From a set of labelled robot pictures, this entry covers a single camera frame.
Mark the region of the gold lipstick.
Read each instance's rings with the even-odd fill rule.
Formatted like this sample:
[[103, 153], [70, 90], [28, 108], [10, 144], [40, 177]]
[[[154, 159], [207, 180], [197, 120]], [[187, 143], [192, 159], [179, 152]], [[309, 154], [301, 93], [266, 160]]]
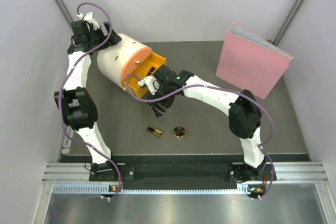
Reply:
[[156, 68], [155, 67], [151, 67], [150, 70], [149, 70], [149, 72], [146, 75], [147, 76], [151, 76], [151, 75], [153, 75], [155, 73], [155, 71], [156, 71]]
[[153, 127], [150, 127], [150, 126], [148, 126], [146, 128], [146, 131], [149, 132], [149, 133], [151, 133], [151, 134], [153, 134], [153, 135], [155, 135], [155, 136], [157, 136], [157, 137], [161, 137], [163, 135], [162, 131], [160, 131], [158, 129], [155, 129]]

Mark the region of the cream round drawer organizer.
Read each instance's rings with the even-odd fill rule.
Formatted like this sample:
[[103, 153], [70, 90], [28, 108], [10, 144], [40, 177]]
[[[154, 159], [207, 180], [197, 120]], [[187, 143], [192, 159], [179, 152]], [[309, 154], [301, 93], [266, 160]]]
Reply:
[[98, 52], [97, 64], [105, 77], [123, 89], [123, 80], [120, 80], [121, 70], [124, 65], [123, 52], [126, 49], [140, 49], [148, 46], [125, 34], [120, 34], [119, 36], [121, 36], [122, 40], [117, 45]]

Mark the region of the orange top drawer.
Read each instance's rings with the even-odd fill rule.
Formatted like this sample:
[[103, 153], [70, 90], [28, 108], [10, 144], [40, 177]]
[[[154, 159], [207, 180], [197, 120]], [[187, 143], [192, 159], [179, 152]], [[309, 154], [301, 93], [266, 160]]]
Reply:
[[153, 50], [149, 47], [126, 49], [122, 54], [124, 65], [121, 70], [120, 80], [124, 80], [126, 76], [132, 73], [152, 52]]

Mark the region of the yellow drawer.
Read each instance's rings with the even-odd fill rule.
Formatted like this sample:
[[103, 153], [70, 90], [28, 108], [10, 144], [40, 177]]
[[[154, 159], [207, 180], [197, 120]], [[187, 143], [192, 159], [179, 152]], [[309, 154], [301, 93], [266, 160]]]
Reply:
[[[156, 53], [151, 53], [139, 66], [132, 72], [140, 79], [146, 77], [151, 67], [155, 67], [157, 69], [166, 65], [166, 59]], [[133, 94], [135, 94], [138, 98], [142, 98], [147, 92], [148, 88], [141, 88], [138, 85], [138, 79], [134, 76], [130, 76], [128, 78], [128, 85]]]

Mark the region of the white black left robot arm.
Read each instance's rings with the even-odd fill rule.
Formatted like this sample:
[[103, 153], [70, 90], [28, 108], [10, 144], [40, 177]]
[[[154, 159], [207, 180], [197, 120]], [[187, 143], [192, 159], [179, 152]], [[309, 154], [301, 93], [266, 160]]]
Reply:
[[91, 154], [90, 181], [120, 183], [120, 170], [98, 129], [98, 110], [86, 89], [88, 70], [92, 63], [91, 55], [121, 40], [108, 22], [104, 25], [107, 35], [104, 35], [93, 18], [82, 17], [71, 23], [73, 35], [67, 50], [69, 67], [60, 90], [54, 94], [54, 100], [61, 113], [61, 126], [74, 130], [81, 137], [80, 143]]

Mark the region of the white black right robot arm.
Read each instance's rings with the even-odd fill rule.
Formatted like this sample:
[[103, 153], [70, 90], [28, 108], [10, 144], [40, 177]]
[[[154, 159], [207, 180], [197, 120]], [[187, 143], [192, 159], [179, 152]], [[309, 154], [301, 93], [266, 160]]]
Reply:
[[149, 105], [157, 117], [166, 113], [176, 95], [197, 99], [213, 106], [228, 116], [230, 131], [240, 139], [244, 162], [229, 165], [229, 175], [237, 183], [256, 180], [264, 174], [266, 159], [260, 149], [261, 110], [254, 104], [253, 94], [244, 90], [242, 94], [221, 91], [195, 74], [182, 70], [175, 73], [167, 66], [159, 67], [153, 74], [138, 82], [147, 87]]

